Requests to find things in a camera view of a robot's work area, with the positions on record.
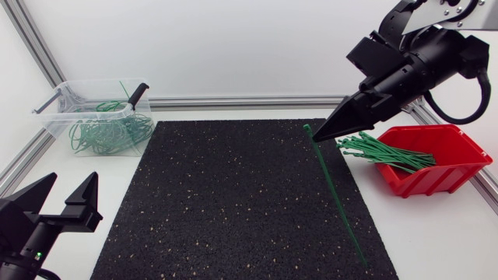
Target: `red storage bin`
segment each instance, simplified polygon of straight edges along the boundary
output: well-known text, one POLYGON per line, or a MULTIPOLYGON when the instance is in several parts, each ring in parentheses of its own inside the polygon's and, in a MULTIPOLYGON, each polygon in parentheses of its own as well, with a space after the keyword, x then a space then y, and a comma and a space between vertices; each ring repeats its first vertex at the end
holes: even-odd
POLYGON ((431 153, 436 160, 436 166, 414 174, 376 163, 393 192, 403 198, 438 191, 453 193, 493 162, 472 139, 452 124, 394 127, 378 140, 400 149, 431 153))

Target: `green zip tie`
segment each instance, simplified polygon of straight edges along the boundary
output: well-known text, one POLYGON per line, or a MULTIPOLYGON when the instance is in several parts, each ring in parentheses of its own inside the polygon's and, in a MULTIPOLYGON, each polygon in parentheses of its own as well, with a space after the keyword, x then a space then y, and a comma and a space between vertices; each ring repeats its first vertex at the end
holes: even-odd
POLYGON ((313 146, 314 151, 317 154, 318 161, 321 164, 321 168, 324 171, 325 174, 325 179, 327 180, 328 183, 328 188, 330 189, 330 192, 332 193, 332 196, 334 197, 335 204, 337 205, 337 208, 339 210, 339 214, 341 216, 342 222, 344 222, 344 225, 346 229, 348 230, 349 237, 351 237, 352 242, 355 244, 356 252, 358 253, 359 259, 363 263, 365 267, 368 266, 368 263, 366 262, 365 257, 363 256, 363 252, 361 251, 361 248, 359 247, 358 240, 355 237, 355 234, 352 232, 351 226, 349 225, 348 219, 345 216, 344 208, 341 205, 341 201, 339 200, 339 197, 337 193, 335 192, 335 186, 334 183, 332 182, 332 179, 330 177, 330 174, 328 173, 327 166, 325 165, 325 161, 323 156, 321 155, 320 148, 318 148, 317 143, 313 141, 313 132, 311 130, 311 127, 309 124, 305 124, 303 126, 304 130, 308 133, 308 136, 310 136, 311 140, 311 145, 313 146))
POLYGON ((363 153, 344 151, 343 154, 363 157, 368 159, 369 163, 385 163, 408 173, 414 173, 422 168, 436 165, 436 160, 431 154, 391 147, 364 131, 360 131, 358 134, 360 138, 349 136, 343 140, 339 139, 337 148, 362 151, 363 153))

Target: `white table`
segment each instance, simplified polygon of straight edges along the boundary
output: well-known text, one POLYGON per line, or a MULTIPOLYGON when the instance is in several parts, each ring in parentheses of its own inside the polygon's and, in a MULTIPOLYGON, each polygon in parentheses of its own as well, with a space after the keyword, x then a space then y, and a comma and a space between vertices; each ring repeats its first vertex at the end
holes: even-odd
MULTIPOLYGON (((330 110, 246 110, 154 113, 155 121, 241 120, 327 117, 330 110)), ((370 131, 416 122, 399 114, 370 131)), ((99 174, 99 212, 95 233, 63 233, 44 268, 62 279, 88 279, 106 241, 140 158, 75 157, 55 142, 21 186, 50 172, 58 179, 42 213, 58 214, 64 200, 93 171, 99 174)), ((400 279, 497 279, 498 217, 471 185, 454 194, 394 196, 371 163, 346 157, 400 279)))

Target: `metal bracket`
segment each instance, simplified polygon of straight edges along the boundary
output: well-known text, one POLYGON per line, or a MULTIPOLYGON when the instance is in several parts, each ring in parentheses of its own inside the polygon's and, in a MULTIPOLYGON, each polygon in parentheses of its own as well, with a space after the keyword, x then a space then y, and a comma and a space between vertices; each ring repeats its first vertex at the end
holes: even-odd
POLYGON ((426 104, 426 101, 423 99, 423 96, 417 97, 417 99, 413 100, 410 104, 404 105, 402 111, 410 114, 415 107, 421 107, 426 104))

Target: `black rubber mat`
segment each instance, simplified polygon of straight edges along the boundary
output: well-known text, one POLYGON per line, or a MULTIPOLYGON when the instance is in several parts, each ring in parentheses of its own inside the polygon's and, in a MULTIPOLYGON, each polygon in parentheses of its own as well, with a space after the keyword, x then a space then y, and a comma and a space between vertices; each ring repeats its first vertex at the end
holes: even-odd
POLYGON ((158 123, 92 278, 398 278, 342 154, 323 142, 367 268, 356 255, 303 130, 322 121, 158 123))

